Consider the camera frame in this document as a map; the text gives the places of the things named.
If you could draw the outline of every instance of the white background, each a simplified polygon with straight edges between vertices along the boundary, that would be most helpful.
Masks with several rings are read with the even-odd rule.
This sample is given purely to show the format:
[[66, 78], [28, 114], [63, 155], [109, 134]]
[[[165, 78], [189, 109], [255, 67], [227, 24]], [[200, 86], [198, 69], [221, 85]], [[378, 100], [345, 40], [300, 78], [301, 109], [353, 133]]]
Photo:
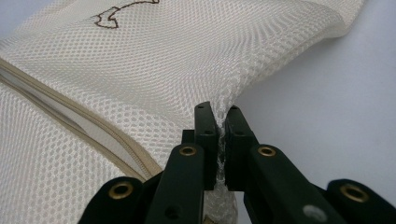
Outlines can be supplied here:
[[[51, 1], [1, 0], [0, 38]], [[312, 183], [354, 179], [396, 205], [396, 1], [368, 0], [347, 36], [316, 44], [236, 105]]]

